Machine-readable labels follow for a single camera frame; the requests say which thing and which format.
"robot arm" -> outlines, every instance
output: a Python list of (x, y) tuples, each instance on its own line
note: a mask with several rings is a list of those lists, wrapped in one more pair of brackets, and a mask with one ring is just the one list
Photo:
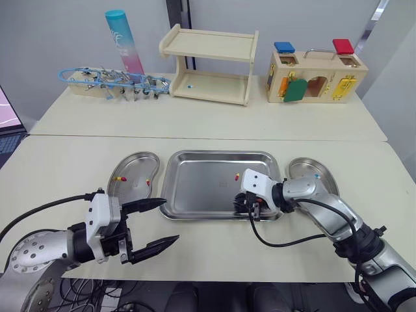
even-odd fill
[[(371, 229), (340, 197), (328, 193), (318, 175), (278, 183), (247, 169), (241, 191), (264, 200), (267, 209), (289, 213), (300, 207), (333, 242), (335, 253), (358, 269), (365, 296), (377, 311), (416, 311), (416, 271), (380, 238), (386, 228)], [(339, 214), (302, 200), (323, 203), (344, 214), (355, 227), (357, 241), (350, 224)], [(253, 203), (246, 200), (246, 205), (252, 209)]]
[(154, 209), (166, 200), (119, 205), (117, 198), (101, 190), (93, 195), (85, 223), (66, 231), (36, 231), (15, 245), (0, 278), (0, 311), (47, 311), (56, 282), (65, 271), (94, 259), (102, 263), (117, 254), (122, 263), (135, 264), (158, 255), (179, 238), (159, 239), (134, 252), (128, 214)]

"red block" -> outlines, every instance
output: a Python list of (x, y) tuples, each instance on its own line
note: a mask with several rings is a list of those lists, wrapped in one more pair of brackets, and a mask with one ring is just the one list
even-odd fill
[(354, 54), (354, 48), (348, 39), (333, 39), (332, 43), (337, 54)]

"computer monitor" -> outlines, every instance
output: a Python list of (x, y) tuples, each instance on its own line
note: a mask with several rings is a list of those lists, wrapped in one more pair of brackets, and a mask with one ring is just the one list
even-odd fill
[(0, 135), (24, 130), (22, 122), (0, 86)]

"metal handle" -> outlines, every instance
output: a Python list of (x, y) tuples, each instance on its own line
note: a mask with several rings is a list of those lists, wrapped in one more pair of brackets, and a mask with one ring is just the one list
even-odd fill
[(307, 55), (309, 54), (309, 52), (326, 52), (326, 53), (332, 53), (332, 60), (333, 58), (336, 56), (336, 52), (335, 51), (331, 51), (331, 50), (324, 50), (324, 49), (309, 49), (305, 52), (304, 58), (306, 59)]

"blue block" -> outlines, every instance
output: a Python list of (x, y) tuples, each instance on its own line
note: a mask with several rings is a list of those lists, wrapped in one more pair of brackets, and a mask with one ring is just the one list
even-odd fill
[(290, 42), (275, 42), (274, 46), (278, 53), (294, 53), (294, 47)]

